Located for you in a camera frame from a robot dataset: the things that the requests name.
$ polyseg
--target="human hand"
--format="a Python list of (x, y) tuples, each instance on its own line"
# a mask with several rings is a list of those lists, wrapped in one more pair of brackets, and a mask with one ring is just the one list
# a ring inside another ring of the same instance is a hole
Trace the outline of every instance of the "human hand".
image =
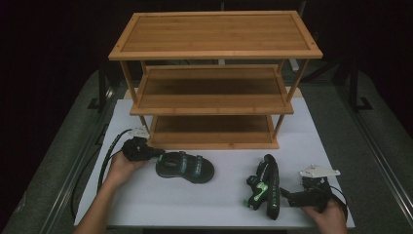
[(301, 210), (309, 215), (319, 228), (320, 234), (347, 233), (346, 218), (341, 207), (330, 199), (326, 208), (319, 213), (313, 207), (302, 207)]
[(120, 151), (112, 157), (112, 163), (104, 183), (116, 189), (128, 181), (133, 172), (146, 165), (147, 162), (148, 161), (129, 161), (124, 153)]

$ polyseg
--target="sandal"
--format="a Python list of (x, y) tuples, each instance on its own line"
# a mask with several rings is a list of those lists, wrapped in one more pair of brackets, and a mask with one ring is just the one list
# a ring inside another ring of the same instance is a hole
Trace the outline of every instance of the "sandal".
[(179, 151), (161, 155), (156, 163), (156, 173), (160, 177), (183, 177), (192, 183), (206, 183), (212, 179), (214, 167), (203, 156)]

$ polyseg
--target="sandal strap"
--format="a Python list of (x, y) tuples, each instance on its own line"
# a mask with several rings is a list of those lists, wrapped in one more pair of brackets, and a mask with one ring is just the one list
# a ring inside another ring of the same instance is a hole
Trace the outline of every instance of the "sandal strap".
[(193, 172), (193, 177), (198, 177), (201, 175), (203, 169), (203, 156), (197, 155), (197, 163), (195, 164), (195, 170)]
[(186, 153), (183, 151), (179, 151), (179, 154), (181, 156), (181, 163), (180, 163), (179, 171), (182, 174), (184, 174), (186, 172), (186, 168), (188, 167), (188, 155), (186, 155)]

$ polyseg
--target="black cable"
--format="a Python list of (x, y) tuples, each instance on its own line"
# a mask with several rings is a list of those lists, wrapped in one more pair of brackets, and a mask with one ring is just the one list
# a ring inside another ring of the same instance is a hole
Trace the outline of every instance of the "black cable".
[(89, 158), (88, 162), (86, 163), (86, 165), (83, 167), (82, 171), (80, 172), (80, 174), (79, 174), (79, 176), (76, 180), (75, 186), (72, 189), (72, 194), (70, 195), (70, 212), (72, 214), (73, 220), (76, 218), (75, 208), (74, 208), (74, 197), (75, 197), (75, 192), (76, 192), (77, 186), (79, 185), (79, 181), (82, 178), (82, 175), (85, 172), (86, 168), (88, 167), (89, 163), (92, 161), (94, 156), (97, 155), (97, 152), (101, 149), (101, 147), (102, 146), (100, 145), (97, 148), (97, 150), (92, 154), (92, 156)]
[(346, 207), (348, 207), (346, 195), (344, 195), (344, 193), (343, 193), (342, 191), (340, 191), (338, 188), (336, 188), (336, 187), (334, 187), (334, 186), (330, 186), (330, 188), (334, 188), (336, 191), (338, 191), (339, 193), (341, 193), (341, 195), (342, 195), (343, 198), (344, 198), (344, 202), (346, 203), (345, 205), (346, 205)]
[(118, 143), (118, 141), (119, 141), (119, 139), (122, 137), (122, 135), (124, 135), (125, 133), (127, 133), (127, 132), (130, 131), (130, 130), (131, 130), (131, 129), (127, 129), (127, 130), (124, 130), (123, 132), (121, 132), (119, 135), (116, 136), (116, 138), (113, 140), (112, 144), (110, 145), (110, 147), (109, 147), (109, 149), (108, 149), (108, 151), (107, 151), (107, 153), (106, 153), (106, 156), (105, 156), (105, 158), (104, 158), (104, 160), (103, 160), (102, 167), (101, 167), (101, 169), (100, 169), (99, 180), (98, 180), (98, 182), (97, 182), (97, 191), (99, 191), (100, 186), (102, 185), (103, 176), (104, 176), (104, 172), (106, 171), (107, 164), (109, 163), (109, 160), (110, 160), (110, 159), (112, 158), (112, 156), (113, 156), (113, 155), (112, 155), (113, 148), (115, 147), (116, 143)]

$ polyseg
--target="bamboo shelf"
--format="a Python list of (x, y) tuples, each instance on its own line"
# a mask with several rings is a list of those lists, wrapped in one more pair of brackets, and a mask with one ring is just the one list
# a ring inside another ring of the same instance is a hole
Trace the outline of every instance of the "bamboo shelf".
[[(322, 53), (294, 11), (136, 13), (109, 55), (118, 60), (137, 115), (152, 115), (152, 146), (279, 148), (277, 133), (309, 59)], [(281, 59), (280, 64), (157, 65), (146, 60)], [(303, 59), (289, 91), (284, 59)], [(128, 60), (140, 60), (137, 92)], [(271, 115), (280, 119), (274, 127)]]

